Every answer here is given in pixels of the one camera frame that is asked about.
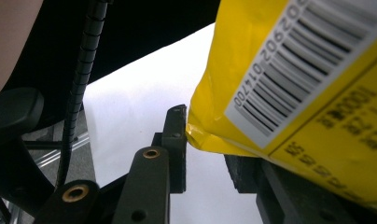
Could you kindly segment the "yellow green spout pouch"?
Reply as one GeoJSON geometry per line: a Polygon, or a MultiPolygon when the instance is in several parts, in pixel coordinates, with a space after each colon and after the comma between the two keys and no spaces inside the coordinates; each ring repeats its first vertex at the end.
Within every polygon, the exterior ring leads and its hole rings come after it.
{"type": "Polygon", "coordinates": [[[221,0],[186,132],[377,213],[377,0],[221,0]]]}

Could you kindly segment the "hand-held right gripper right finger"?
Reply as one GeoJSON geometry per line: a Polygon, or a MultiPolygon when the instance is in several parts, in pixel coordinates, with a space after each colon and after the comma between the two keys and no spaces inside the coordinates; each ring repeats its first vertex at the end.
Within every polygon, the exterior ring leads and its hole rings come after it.
{"type": "Polygon", "coordinates": [[[255,193],[264,224],[373,224],[373,213],[259,158],[227,155],[240,193],[255,193]]]}

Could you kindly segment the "long metal floor rail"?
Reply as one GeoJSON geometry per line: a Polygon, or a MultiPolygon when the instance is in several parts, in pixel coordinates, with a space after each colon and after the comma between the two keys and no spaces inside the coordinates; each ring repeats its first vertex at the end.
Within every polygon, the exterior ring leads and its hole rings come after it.
{"type": "MultiPolygon", "coordinates": [[[[74,144],[72,145],[72,151],[76,151],[81,147],[84,147],[90,143],[90,136],[88,133],[83,133],[75,138],[74,144]]],[[[61,152],[57,149],[52,150],[51,152],[46,153],[43,156],[40,156],[35,159],[35,164],[39,168],[46,167],[47,165],[55,162],[61,157],[61,152]]]]}

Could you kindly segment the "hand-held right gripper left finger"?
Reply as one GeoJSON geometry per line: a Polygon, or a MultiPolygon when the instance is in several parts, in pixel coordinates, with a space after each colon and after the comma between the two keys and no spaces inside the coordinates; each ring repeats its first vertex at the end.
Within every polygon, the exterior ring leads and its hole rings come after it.
{"type": "Polygon", "coordinates": [[[155,133],[152,145],[162,147],[169,153],[170,192],[186,191],[186,117],[187,107],[176,105],[167,113],[161,133],[155,133]]]}

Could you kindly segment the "black rounded object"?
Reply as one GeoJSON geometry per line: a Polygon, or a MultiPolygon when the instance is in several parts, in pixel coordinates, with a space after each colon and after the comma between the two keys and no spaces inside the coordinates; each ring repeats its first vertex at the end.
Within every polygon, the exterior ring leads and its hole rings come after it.
{"type": "Polygon", "coordinates": [[[54,187],[32,159],[22,136],[39,122],[44,105],[33,88],[0,93],[0,197],[36,216],[54,187]]]}

